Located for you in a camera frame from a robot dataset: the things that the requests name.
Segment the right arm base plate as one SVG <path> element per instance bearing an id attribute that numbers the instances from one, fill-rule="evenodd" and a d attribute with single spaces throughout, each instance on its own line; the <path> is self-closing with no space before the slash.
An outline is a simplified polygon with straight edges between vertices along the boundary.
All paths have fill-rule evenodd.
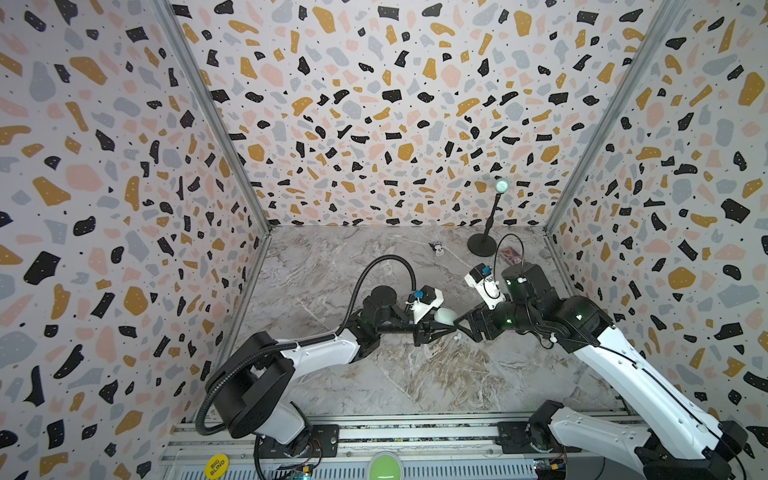
<path id="1" fill-rule="evenodd" d="M 580 453 L 577 447 L 564 446 L 554 437 L 545 421 L 507 421 L 497 424 L 494 443 L 504 454 L 553 454 Z"/>

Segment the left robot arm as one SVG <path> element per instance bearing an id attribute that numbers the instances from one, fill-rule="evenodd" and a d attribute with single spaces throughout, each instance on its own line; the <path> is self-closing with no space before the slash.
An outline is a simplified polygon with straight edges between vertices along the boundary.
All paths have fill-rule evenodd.
<path id="1" fill-rule="evenodd" d="M 233 439 L 261 435 L 284 446 L 306 445 L 310 423 L 284 399 L 293 381 L 361 361 L 387 334 L 410 334 L 419 346 L 456 330 L 459 315 L 443 306 L 438 289 L 424 286 L 412 292 L 403 307 L 397 301 L 393 288 L 378 286 L 337 331 L 282 341 L 266 332 L 252 335 L 206 384 L 196 432 L 226 431 Z"/>

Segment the mint green charging case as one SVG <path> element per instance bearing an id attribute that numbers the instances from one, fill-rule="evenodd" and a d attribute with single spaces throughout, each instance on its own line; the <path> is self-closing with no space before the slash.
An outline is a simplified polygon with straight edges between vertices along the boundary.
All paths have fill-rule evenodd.
<path id="1" fill-rule="evenodd" d="M 440 307 L 435 310 L 433 319 L 441 325 L 453 326 L 459 315 L 447 307 Z"/>

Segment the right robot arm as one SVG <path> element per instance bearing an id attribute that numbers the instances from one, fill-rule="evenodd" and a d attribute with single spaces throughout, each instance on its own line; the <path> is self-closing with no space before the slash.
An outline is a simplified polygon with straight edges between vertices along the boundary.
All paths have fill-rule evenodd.
<path id="1" fill-rule="evenodd" d="M 548 400 L 527 423 L 534 449 L 574 447 L 647 479 L 731 477 L 730 463 L 743 451 L 746 431 L 734 421 L 718 420 L 677 390 L 593 301 L 559 297 L 536 264 L 511 266 L 500 280 L 479 264 L 465 281 L 483 300 L 464 316 L 474 338 L 491 340 L 514 331 L 547 339 L 598 373 L 642 419 L 623 425 Z"/>

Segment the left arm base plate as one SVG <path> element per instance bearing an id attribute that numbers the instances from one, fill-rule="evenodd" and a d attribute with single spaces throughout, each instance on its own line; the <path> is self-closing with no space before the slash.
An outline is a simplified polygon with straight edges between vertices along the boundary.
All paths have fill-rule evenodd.
<path id="1" fill-rule="evenodd" d="M 334 458 L 338 452 L 339 436 L 338 424 L 313 424 L 287 445 L 271 437 L 260 437 L 254 454 L 260 459 L 279 460 Z"/>

